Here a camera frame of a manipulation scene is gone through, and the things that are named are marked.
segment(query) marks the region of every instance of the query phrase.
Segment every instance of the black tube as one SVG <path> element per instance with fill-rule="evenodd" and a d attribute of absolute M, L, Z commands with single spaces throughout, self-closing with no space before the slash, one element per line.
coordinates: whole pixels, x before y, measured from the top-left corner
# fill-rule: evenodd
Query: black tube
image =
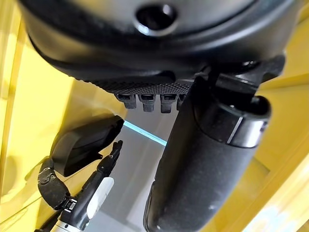
<path fill-rule="evenodd" d="M 196 81 L 157 168 L 144 226 L 149 232 L 195 232 L 220 209 L 253 157 L 270 117 L 252 101 Z"/>

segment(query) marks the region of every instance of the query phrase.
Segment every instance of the yellow wall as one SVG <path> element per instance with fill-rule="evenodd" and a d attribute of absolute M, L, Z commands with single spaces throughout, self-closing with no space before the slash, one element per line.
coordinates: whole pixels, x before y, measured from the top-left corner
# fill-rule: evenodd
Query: yellow wall
<path fill-rule="evenodd" d="M 0 231 L 32 232 L 53 214 L 36 179 L 57 133 L 97 118 L 125 117 L 126 110 L 114 95 L 45 62 L 11 0 L 0 2 L 0 49 Z M 80 190 L 96 163 L 65 179 L 71 193 Z"/>

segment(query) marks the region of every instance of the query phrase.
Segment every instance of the gray floor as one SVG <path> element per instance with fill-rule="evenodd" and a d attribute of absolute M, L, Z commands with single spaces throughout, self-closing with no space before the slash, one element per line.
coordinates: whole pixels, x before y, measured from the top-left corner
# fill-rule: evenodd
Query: gray floor
<path fill-rule="evenodd" d="M 137 109 L 129 110 L 126 120 L 167 141 L 177 113 L 174 104 L 171 114 L 161 114 L 160 101 L 156 101 L 154 112 L 145 113 L 138 102 Z M 117 139 L 124 144 L 111 175 L 115 184 L 86 232 L 145 231 L 144 208 L 164 146 L 128 127 L 123 127 Z"/>

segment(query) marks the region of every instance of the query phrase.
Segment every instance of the yellow surface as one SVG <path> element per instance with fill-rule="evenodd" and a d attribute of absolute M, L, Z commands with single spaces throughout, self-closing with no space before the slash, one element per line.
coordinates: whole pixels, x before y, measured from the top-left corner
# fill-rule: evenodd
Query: yellow surface
<path fill-rule="evenodd" d="M 262 144 L 203 232 L 305 232 L 309 219 L 309 1 L 305 2 L 287 48 L 284 75 L 259 91 L 273 108 Z M 11 0 L 0 1 L 0 112 L 1 232 L 32 232 L 53 213 L 40 198 L 36 178 L 58 131 L 96 117 L 126 114 L 113 95 L 67 77 L 40 58 Z M 65 179 L 73 194 L 95 165 Z"/>
<path fill-rule="evenodd" d="M 0 231 L 32 232 L 53 213 L 36 179 L 57 133 L 102 117 L 125 117 L 126 110 L 114 95 L 45 62 L 29 43 L 14 1 L 2 0 L 0 13 Z M 63 178 L 72 194 L 96 163 Z"/>
<path fill-rule="evenodd" d="M 309 222 L 307 221 L 297 232 L 309 232 Z"/>

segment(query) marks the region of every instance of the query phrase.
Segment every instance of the white plastic part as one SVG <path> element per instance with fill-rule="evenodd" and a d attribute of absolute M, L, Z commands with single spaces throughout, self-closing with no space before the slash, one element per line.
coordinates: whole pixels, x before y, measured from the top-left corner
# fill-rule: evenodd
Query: white plastic part
<path fill-rule="evenodd" d="M 114 179 L 111 177 L 106 177 L 102 180 L 97 191 L 95 192 L 88 204 L 87 216 L 89 219 L 92 219 L 96 212 L 100 209 L 107 195 L 110 193 L 113 185 Z"/>
<path fill-rule="evenodd" d="M 81 232 L 80 229 L 58 220 L 51 232 Z"/>

